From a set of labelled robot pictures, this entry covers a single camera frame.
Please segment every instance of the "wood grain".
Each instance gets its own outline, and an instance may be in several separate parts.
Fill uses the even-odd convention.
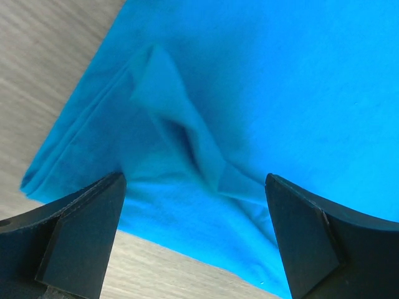
[[[0,219],[40,206],[20,180],[124,0],[0,2]],[[276,298],[117,232],[102,298]]]

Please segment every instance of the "blue fabric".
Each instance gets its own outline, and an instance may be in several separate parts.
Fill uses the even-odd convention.
[[[122,170],[120,229],[289,298],[267,173],[399,221],[398,3],[128,0],[22,191]]]

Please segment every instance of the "folded cloth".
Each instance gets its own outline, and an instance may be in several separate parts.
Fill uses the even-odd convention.
[[[289,298],[276,173],[399,220],[396,1],[128,0],[22,180],[47,203],[111,171],[119,228]]]

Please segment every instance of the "towel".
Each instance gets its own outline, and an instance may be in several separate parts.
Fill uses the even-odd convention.
[[[399,4],[127,0],[21,190],[48,203],[112,171],[119,229],[289,288],[264,180],[398,221]]]

